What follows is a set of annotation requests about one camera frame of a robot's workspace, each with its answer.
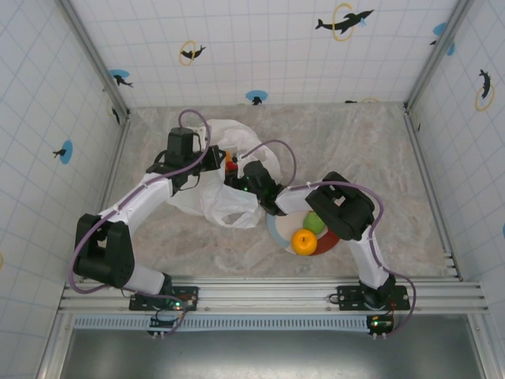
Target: green apple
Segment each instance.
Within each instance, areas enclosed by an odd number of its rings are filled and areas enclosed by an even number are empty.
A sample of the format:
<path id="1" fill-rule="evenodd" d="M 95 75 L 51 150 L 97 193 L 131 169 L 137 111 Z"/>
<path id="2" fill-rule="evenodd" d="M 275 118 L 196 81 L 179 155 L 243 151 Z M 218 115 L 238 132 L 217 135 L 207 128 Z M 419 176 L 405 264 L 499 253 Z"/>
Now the green apple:
<path id="1" fill-rule="evenodd" d="M 303 220 L 303 228 L 309 229 L 315 235 L 322 233 L 325 226 L 323 220 L 315 212 L 309 212 Z"/>

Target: small red object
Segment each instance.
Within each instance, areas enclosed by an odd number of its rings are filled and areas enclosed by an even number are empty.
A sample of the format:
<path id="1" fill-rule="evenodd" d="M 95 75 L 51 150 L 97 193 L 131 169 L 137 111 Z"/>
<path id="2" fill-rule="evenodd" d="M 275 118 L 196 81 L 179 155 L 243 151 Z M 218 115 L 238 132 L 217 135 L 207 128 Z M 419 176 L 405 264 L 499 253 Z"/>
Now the small red object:
<path id="1" fill-rule="evenodd" d="M 233 163 L 233 162 L 226 162 L 226 169 L 227 170 L 238 170 L 238 165 L 236 163 Z"/>

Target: dolphin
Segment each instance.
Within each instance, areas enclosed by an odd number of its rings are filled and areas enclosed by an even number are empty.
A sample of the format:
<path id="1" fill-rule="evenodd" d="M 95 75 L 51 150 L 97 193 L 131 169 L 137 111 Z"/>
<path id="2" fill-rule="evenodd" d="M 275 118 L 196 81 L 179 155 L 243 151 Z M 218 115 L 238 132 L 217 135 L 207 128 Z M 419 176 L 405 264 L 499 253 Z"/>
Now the dolphin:
<path id="1" fill-rule="evenodd" d="M 374 9 L 366 10 L 358 14 L 348 13 L 347 15 L 344 16 L 344 18 L 346 18 L 347 20 L 335 24 L 335 30 L 339 30 L 340 34 L 345 33 L 348 28 L 352 28 L 353 26 L 359 24 L 361 20 L 364 20 L 366 17 L 370 16 L 370 13 L 372 13 L 373 10 Z M 316 29 L 325 28 L 333 30 L 333 27 L 334 27 L 333 24 L 324 24 L 321 19 L 317 20 Z"/>

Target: gray marble floor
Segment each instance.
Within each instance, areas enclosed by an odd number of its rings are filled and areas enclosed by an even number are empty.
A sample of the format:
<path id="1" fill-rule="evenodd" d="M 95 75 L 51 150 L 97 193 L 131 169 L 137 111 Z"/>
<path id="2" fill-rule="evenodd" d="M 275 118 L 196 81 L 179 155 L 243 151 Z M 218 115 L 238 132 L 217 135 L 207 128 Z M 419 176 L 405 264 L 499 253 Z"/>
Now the gray marble floor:
<path id="1" fill-rule="evenodd" d="M 137 184 L 152 160 L 166 148 L 166 136 L 184 108 L 133 111 L 111 203 Z M 262 140 L 281 138 L 298 160 L 296 183 L 337 171 L 375 190 L 386 212 L 377 239 L 393 269 L 411 276 L 442 276 L 442 246 L 417 169 L 399 104 L 308 104 L 197 107 L 207 119 L 234 119 Z M 185 125 L 200 120 L 190 114 Z M 283 177 L 291 158 L 271 146 Z M 247 231 L 210 224 L 163 205 L 133 236 L 139 262 L 173 275 L 194 276 L 355 276 L 357 268 L 344 242 L 317 257 L 298 257 L 279 248 L 266 221 Z"/>

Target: black mounting bracket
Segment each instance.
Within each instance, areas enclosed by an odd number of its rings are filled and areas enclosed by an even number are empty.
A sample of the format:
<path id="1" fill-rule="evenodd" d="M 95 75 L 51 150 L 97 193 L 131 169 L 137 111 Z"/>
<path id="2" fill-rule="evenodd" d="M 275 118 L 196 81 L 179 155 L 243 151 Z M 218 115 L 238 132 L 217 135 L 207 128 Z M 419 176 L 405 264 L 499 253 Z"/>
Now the black mounting bracket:
<path id="1" fill-rule="evenodd" d="M 337 299 L 340 310 L 388 310 L 389 303 L 395 303 L 395 310 L 410 310 L 409 295 L 405 286 L 394 286 L 387 301 L 379 308 L 372 308 L 363 294 L 362 287 L 338 286 Z"/>

